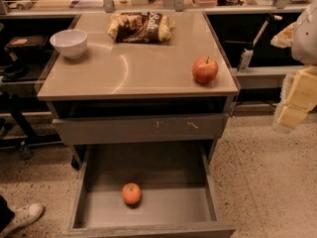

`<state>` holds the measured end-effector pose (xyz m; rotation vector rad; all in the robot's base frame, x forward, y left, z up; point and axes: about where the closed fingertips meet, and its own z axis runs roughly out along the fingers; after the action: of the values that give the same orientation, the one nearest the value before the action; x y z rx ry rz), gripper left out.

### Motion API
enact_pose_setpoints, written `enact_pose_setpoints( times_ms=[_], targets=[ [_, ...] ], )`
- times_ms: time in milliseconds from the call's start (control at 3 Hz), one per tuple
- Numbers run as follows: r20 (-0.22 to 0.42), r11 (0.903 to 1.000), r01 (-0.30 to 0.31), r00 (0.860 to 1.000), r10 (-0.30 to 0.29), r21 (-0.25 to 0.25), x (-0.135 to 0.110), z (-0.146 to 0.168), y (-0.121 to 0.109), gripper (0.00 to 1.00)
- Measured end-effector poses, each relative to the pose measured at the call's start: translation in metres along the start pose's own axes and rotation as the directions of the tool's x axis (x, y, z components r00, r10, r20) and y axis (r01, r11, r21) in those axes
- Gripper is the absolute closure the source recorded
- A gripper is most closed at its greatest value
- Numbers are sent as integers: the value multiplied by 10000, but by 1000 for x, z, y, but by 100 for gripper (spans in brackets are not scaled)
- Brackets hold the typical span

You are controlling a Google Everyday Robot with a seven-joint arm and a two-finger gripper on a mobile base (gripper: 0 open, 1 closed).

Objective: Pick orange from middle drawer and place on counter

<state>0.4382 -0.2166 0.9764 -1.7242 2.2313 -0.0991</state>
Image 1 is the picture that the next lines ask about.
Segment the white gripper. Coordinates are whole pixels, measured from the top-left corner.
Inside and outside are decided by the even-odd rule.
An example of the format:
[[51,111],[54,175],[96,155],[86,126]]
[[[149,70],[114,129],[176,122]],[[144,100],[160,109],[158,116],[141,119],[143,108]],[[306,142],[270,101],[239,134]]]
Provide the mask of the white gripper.
[[272,128],[290,133],[317,106],[317,0],[312,0],[297,21],[275,35],[270,44],[281,49],[291,47],[295,60],[312,64],[288,73],[283,80]]

